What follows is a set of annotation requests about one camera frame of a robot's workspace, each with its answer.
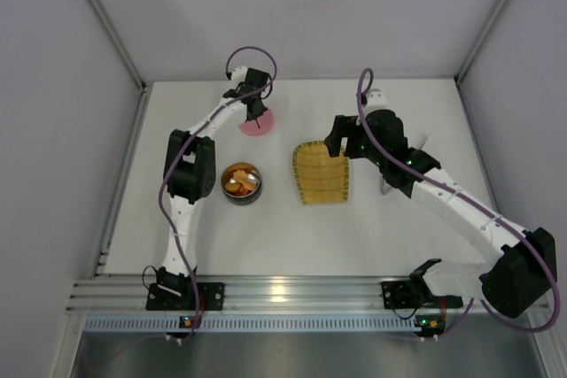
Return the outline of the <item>pink round lid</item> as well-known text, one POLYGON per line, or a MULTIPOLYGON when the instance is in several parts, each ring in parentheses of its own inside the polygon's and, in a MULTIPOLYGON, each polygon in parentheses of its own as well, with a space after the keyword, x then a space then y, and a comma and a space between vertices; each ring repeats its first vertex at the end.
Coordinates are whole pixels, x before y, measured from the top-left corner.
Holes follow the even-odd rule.
POLYGON ((238 126, 240 132, 251 137, 260 137, 268 134, 275 123, 275 116, 271 109, 267 109, 257 119, 247 120, 238 126))

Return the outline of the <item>silver metal tongs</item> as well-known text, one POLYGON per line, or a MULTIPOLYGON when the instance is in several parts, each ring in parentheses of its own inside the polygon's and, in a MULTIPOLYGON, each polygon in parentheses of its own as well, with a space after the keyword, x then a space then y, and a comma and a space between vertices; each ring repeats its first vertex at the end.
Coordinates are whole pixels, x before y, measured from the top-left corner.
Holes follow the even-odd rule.
MULTIPOLYGON (((424 147, 424 145, 427 143, 428 136, 429 136, 428 134, 422 133, 421 136, 416 140, 416 143, 414 144, 414 148, 417 150, 421 150, 424 147)), ((387 196, 389 192, 392 190, 392 186, 386 182, 384 177, 380 178, 379 190, 382 196, 387 196)))

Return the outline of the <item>salmon toy slice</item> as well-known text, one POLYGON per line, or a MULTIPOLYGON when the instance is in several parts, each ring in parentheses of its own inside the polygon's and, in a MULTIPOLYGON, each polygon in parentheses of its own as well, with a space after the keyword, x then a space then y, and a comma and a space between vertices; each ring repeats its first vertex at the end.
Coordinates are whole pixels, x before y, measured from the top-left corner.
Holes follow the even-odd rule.
POLYGON ((245 178, 242 180, 241 185, 242 185, 246 190, 249 190, 249 191, 255 191, 256 188, 257 188, 257 182, 256 182, 254 179, 251 179, 251 180, 250 180, 248 177, 245 177, 245 178))

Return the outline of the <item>round orange cracker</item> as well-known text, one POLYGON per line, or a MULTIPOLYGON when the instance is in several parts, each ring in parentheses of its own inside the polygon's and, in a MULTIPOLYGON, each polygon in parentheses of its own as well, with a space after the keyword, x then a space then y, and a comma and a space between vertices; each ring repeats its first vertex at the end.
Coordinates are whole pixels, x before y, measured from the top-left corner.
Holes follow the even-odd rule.
POLYGON ((229 193, 237 193, 240 189, 240 184, 238 182, 227 182, 224 188, 229 193))

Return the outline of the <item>red toy chicken drumstick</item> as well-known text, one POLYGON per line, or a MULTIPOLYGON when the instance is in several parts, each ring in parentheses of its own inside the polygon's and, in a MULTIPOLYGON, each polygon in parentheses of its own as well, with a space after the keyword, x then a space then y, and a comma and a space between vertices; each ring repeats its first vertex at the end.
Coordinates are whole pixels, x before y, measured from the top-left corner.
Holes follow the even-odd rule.
POLYGON ((250 195, 252 193, 252 191, 244 189, 244 190, 239 190, 237 192, 234 192, 233 195, 235 197, 247 197, 248 195, 250 195))

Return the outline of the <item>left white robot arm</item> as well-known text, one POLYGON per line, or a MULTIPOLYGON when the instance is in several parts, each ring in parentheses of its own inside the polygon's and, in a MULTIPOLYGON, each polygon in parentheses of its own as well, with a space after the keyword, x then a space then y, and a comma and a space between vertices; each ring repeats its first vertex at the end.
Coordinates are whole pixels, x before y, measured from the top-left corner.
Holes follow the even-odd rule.
POLYGON ((148 287, 148 311, 197 309, 198 222, 216 183, 214 135, 239 113, 248 120, 264 116, 262 94, 273 79, 269 73, 240 66, 228 72, 233 87, 197 125, 176 129, 168 139, 159 208, 169 225, 167 252, 148 287))

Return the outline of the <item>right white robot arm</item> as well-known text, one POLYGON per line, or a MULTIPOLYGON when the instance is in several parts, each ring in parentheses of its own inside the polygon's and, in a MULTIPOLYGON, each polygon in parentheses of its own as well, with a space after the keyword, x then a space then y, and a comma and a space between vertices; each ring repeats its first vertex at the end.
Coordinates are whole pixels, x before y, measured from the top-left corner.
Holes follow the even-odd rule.
POLYGON ((332 157, 367 159, 389 186, 434 212, 480 255, 476 264, 434 258, 419 266, 409 280, 423 300, 475 298, 515 319, 547 292, 559 294, 554 237, 506 220, 461 188, 437 159, 409 146, 393 111, 338 115, 324 143, 332 157))

